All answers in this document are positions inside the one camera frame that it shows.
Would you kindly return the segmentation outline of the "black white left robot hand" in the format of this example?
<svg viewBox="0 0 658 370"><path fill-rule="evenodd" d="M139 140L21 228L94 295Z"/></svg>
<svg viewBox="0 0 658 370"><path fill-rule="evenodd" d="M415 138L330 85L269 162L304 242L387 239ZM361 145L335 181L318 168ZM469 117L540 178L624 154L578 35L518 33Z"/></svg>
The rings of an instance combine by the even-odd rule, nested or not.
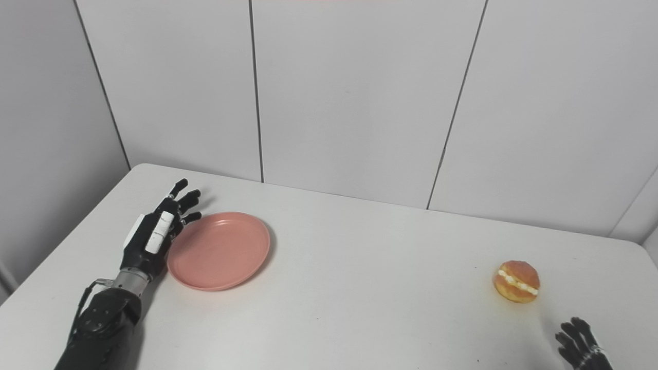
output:
<svg viewBox="0 0 658 370"><path fill-rule="evenodd" d="M200 190L190 191L178 199L187 186L187 179L179 180L154 211L138 219L123 249L121 271L139 271L148 281L162 274L174 239L188 224L202 217L200 212L188 213L199 204Z"/></svg>

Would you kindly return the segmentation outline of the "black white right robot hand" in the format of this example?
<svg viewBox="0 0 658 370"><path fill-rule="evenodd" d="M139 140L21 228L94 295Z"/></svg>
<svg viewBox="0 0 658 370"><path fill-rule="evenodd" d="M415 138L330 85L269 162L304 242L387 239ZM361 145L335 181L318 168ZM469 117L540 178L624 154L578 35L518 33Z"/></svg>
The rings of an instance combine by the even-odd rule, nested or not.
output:
<svg viewBox="0 0 658 370"><path fill-rule="evenodd" d="M585 320L573 317L561 323L561 331L555 339L559 343L558 353L573 369L613 368Z"/></svg>

